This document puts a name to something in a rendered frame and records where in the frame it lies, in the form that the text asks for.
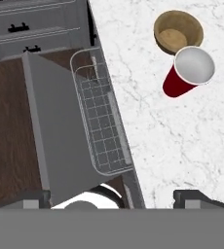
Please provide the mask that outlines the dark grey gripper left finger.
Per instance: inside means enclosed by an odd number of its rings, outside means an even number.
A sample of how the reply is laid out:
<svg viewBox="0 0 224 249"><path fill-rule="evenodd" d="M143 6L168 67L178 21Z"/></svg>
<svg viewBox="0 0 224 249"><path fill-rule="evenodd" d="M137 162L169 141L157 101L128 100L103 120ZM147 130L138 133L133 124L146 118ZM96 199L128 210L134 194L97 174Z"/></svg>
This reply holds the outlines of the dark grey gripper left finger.
<svg viewBox="0 0 224 249"><path fill-rule="evenodd" d="M29 191L19 194L10 200L0 200L4 209L50 209L50 191Z"/></svg>

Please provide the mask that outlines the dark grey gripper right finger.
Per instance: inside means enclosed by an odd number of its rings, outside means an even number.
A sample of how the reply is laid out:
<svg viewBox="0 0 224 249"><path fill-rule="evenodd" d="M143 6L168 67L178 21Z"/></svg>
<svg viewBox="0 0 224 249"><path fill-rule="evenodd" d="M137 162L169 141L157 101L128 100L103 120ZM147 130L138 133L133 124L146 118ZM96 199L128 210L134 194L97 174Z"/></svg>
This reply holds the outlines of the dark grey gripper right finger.
<svg viewBox="0 0 224 249"><path fill-rule="evenodd" d="M224 208L224 202L213 200L199 190L175 190L173 192L174 209L218 209Z"/></svg>

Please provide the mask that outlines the grey dishwasher door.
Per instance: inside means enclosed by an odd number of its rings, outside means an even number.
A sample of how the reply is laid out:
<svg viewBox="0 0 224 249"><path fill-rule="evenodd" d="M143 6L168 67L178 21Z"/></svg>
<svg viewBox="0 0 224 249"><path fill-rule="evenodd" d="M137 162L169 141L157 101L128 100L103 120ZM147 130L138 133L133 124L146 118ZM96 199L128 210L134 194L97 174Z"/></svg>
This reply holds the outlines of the grey dishwasher door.
<svg viewBox="0 0 224 249"><path fill-rule="evenodd" d="M71 72L34 53L22 65L42 188L56 206L110 178L93 167Z"/></svg>

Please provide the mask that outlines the red cup with white inside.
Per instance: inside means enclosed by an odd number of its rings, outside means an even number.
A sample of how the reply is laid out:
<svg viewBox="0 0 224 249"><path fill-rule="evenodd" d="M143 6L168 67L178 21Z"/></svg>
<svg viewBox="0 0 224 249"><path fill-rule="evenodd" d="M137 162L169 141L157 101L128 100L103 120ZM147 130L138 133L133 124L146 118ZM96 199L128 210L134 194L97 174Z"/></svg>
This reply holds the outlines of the red cup with white inside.
<svg viewBox="0 0 224 249"><path fill-rule="evenodd" d="M163 91L169 97L178 97L198 86L206 85L214 76L215 63L211 55L196 46L180 49L164 80Z"/></svg>

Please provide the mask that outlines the brown wooden bowl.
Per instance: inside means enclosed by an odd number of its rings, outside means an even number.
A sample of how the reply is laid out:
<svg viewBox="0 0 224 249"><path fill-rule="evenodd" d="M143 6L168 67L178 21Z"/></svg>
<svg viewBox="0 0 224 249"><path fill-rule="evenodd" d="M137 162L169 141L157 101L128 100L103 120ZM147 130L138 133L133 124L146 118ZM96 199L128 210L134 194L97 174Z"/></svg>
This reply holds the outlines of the brown wooden bowl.
<svg viewBox="0 0 224 249"><path fill-rule="evenodd" d="M176 54L186 46L198 47L204 39L201 23L192 15L177 10L160 14L153 33L159 48L169 54Z"/></svg>

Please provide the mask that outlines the white and black round object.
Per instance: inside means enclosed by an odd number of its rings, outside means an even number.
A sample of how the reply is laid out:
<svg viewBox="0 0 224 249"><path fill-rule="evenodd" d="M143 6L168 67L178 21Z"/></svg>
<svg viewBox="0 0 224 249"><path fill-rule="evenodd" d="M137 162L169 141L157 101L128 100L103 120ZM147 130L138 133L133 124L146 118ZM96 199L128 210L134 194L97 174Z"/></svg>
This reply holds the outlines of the white and black round object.
<svg viewBox="0 0 224 249"><path fill-rule="evenodd" d="M54 205L53 209L67 209L79 206L94 209L123 209L125 204L122 195L118 191L108 184L101 184Z"/></svg>

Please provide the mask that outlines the grey drawer front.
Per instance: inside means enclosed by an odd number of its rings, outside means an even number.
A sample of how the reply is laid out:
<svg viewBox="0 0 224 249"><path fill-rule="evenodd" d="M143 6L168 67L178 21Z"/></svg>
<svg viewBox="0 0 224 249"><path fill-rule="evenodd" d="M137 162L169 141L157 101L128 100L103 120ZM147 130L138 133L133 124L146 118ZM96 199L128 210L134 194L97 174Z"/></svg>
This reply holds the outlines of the grey drawer front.
<svg viewBox="0 0 224 249"><path fill-rule="evenodd" d="M19 57L25 47L33 48L35 45L41 48L38 53L84 48L90 45L90 33L75 28L3 40L0 41L0 61Z"/></svg>
<svg viewBox="0 0 224 249"><path fill-rule="evenodd" d="M79 27L87 22L87 0L0 0L0 16L37 27Z"/></svg>

